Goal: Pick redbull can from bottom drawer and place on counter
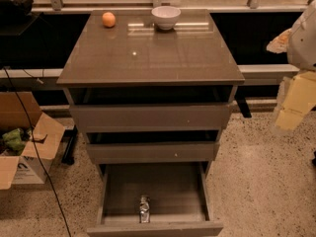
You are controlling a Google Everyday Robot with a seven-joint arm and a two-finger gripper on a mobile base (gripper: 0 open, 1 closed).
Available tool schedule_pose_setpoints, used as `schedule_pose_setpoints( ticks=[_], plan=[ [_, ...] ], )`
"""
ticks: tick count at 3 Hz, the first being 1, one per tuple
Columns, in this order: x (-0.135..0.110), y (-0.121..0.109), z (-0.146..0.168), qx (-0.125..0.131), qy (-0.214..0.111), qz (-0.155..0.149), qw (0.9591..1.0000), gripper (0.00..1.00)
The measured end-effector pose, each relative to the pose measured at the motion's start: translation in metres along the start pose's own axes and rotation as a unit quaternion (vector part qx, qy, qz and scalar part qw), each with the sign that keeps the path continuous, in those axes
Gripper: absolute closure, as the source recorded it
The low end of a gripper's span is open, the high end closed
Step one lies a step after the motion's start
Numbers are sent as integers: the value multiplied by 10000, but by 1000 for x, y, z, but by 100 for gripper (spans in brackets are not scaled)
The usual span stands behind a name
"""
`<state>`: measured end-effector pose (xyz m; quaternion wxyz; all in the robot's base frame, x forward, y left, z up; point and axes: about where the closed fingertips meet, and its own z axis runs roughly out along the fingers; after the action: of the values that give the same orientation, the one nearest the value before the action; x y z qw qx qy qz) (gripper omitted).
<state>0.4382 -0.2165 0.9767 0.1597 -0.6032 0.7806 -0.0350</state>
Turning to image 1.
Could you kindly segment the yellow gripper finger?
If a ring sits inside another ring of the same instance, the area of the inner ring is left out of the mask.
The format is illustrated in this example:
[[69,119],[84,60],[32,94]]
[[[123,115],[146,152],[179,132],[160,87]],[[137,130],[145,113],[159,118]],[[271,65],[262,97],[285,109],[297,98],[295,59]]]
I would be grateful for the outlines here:
[[267,51],[272,53],[287,52],[288,39],[291,33],[291,29],[287,29],[271,40],[267,45]]
[[303,71],[293,78],[284,77],[279,85],[275,126],[295,130],[316,106],[316,73]]

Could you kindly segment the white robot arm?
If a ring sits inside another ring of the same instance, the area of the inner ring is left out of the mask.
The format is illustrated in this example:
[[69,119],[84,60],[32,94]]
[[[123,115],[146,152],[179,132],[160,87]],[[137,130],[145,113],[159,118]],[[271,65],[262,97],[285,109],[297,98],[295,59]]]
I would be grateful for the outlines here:
[[267,45],[267,51],[286,53],[289,64],[299,69],[279,85],[275,127],[295,130],[316,106],[316,1],[312,1],[290,29]]

